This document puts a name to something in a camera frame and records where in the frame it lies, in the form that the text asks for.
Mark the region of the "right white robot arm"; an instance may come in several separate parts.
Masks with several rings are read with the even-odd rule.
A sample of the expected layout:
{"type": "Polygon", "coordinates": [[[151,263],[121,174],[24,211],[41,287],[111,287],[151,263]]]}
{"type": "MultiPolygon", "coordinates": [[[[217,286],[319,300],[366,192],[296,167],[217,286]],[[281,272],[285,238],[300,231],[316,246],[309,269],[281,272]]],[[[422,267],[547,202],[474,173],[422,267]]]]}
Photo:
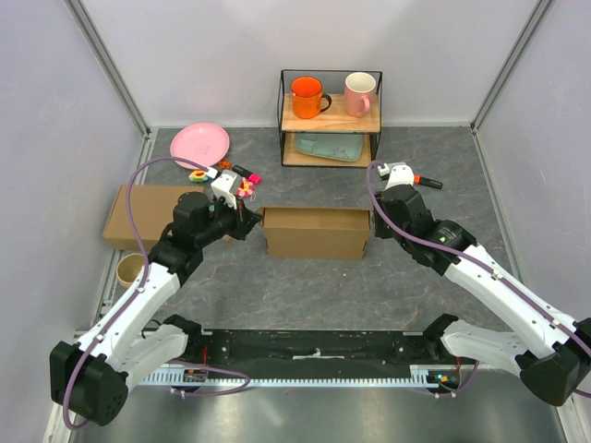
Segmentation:
{"type": "Polygon", "coordinates": [[[418,264],[464,288],[507,332],[444,314],[426,329],[424,355],[433,363],[466,357],[521,379],[539,399],[561,406],[581,394],[590,374],[590,321],[551,307],[501,267],[460,224],[435,220],[410,185],[371,192],[375,235],[393,238],[418,264]]]}

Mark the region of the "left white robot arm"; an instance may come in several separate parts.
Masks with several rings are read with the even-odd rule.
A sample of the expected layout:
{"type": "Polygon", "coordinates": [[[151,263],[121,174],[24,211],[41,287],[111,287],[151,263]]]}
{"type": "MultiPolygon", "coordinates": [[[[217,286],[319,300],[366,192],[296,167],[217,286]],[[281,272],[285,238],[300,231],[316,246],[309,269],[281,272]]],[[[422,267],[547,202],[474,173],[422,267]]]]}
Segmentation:
{"type": "Polygon", "coordinates": [[[203,260],[206,246],[226,235],[243,240],[262,217],[242,199],[227,203],[200,192],[182,195],[140,274],[108,313],[74,343],[60,341],[50,353],[50,394],[64,413],[108,425],[128,394],[176,357],[195,362],[202,340],[182,321],[164,322],[150,337],[139,334],[161,305],[184,285],[203,260]]]}

